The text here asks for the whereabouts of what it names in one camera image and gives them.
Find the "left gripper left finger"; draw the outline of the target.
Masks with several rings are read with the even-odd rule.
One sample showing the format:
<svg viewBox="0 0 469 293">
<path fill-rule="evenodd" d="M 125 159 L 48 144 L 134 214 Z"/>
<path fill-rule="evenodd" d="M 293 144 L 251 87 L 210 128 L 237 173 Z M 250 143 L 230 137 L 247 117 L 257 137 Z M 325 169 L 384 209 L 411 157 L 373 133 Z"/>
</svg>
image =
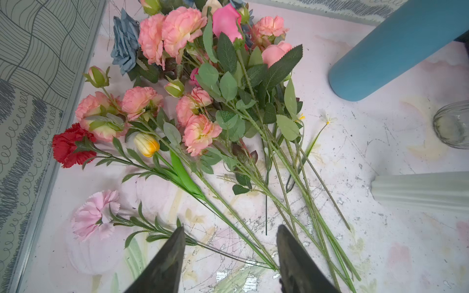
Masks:
<svg viewBox="0 0 469 293">
<path fill-rule="evenodd" d="M 185 239 L 183 227 L 177 228 L 125 293 L 177 293 Z"/>
</svg>

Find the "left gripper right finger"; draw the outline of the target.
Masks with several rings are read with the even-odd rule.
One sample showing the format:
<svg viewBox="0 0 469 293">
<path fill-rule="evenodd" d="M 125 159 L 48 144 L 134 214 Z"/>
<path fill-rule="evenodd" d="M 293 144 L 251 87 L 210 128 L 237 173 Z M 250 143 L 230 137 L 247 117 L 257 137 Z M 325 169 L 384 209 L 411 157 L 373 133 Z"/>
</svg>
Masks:
<svg viewBox="0 0 469 293">
<path fill-rule="evenodd" d="M 277 248 L 283 293 L 338 292 L 284 225 L 277 230 Z"/>
</svg>

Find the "pink carnation spray stem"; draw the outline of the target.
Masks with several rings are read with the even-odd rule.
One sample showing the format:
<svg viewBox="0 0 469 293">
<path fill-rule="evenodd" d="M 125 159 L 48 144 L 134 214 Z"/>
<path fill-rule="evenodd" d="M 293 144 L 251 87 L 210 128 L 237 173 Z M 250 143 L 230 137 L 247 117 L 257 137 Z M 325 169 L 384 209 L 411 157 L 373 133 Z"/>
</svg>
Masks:
<svg viewBox="0 0 469 293">
<path fill-rule="evenodd" d="M 133 87 L 123 98 L 110 94 L 106 90 L 110 85 L 109 69 L 92 66 L 83 76 L 85 82 L 98 90 L 79 103 L 75 117 L 99 141 L 110 142 L 124 136 L 131 122 L 156 117 L 164 106 L 163 96 L 152 87 Z"/>
</svg>

